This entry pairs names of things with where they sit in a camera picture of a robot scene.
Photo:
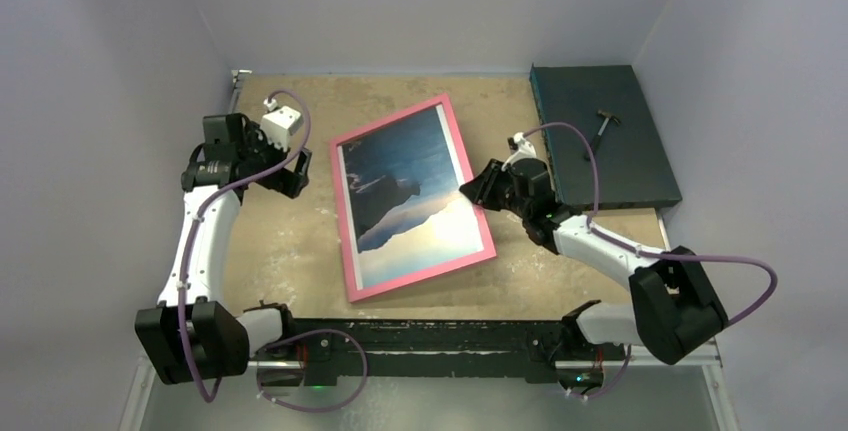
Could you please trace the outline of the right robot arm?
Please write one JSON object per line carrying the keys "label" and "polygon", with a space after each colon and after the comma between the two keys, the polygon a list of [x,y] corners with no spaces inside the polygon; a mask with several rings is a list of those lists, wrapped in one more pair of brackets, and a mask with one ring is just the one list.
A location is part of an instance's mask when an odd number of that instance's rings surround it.
{"label": "right robot arm", "polygon": [[593,268],[628,292],[627,304],[590,300],[563,316],[561,343],[573,357],[584,358],[599,345],[636,345],[673,365],[730,325],[694,252],[643,246],[597,225],[558,199],[539,159],[493,159],[459,191],[479,208],[511,212],[534,244]]}

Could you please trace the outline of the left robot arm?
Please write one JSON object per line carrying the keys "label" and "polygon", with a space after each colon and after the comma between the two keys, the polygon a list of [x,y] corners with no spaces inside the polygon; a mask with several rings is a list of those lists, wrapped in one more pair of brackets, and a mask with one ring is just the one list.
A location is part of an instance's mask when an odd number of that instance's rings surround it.
{"label": "left robot arm", "polygon": [[204,140],[180,179],[183,218],[176,256],[153,307],[137,312],[134,329],[166,385],[203,383],[243,374],[260,349],[284,360],[298,333],[284,304],[265,302],[236,316],[223,302],[233,226],[248,187],[297,198],[309,182],[312,153],[294,148],[308,117],[282,107],[259,121],[246,115],[206,116]]}

